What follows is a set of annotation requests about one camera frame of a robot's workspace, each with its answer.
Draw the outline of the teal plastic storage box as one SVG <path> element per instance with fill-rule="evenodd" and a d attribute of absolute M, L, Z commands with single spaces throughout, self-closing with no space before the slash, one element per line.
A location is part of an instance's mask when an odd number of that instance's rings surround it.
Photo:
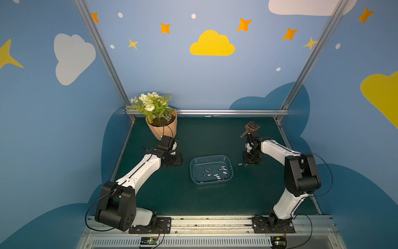
<path fill-rule="evenodd" d="M 196 157 L 190 162 L 192 181 L 198 186 L 222 184 L 234 176 L 230 159 L 225 155 Z"/>

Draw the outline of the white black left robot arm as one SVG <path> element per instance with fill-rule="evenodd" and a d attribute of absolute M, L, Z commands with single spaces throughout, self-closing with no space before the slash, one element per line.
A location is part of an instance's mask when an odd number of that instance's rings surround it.
<path fill-rule="evenodd" d="M 155 171 L 161 167 L 182 164 L 178 142 L 163 136 L 160 143 L 148 150 L 142 160 L 125 176 L 115 182 L 108 181 L 101 188 L 97 202 L 95 221 L 113 229 L 127 231 L 134 226 L 155 226 L 155 212 L 136 205 L 136 194 Z"/>

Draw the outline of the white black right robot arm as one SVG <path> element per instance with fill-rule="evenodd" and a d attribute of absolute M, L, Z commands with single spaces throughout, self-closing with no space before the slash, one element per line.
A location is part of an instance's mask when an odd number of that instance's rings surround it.
<path fill-rule="evenodd" d="M 311 153 L 299 153 L 274 140 L 246 134 L 244 162 L 258 164 L 263 155 L 274 158 L 284 166 L 285 190 L 274 205 L 270 216 L 274 221 L 287 221 L 311 194 L 321 187 L 318 167 Z"/>

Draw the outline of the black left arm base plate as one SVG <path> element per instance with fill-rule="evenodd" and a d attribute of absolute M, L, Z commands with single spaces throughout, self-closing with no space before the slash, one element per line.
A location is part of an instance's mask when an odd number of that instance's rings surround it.
<path fill-rule="evenodd" d="M 157 217 L 156 220 L 153 219 L 147 226 L 134 225 L 130 227 L 129 234 L 155 234 L 162 233 L 170 234 L 171 232 L 171 217 Z"/>

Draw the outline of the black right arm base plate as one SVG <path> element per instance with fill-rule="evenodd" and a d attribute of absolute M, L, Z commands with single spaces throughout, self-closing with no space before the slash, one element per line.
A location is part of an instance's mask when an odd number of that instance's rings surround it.
<path fill-rule="evenodd" d="M 260 216 L 252 217 L 252 227 L 254 233 L 287 233 L 294 234 L 295 229 L 292 219 L 281 220 L 276 216 Z"/>

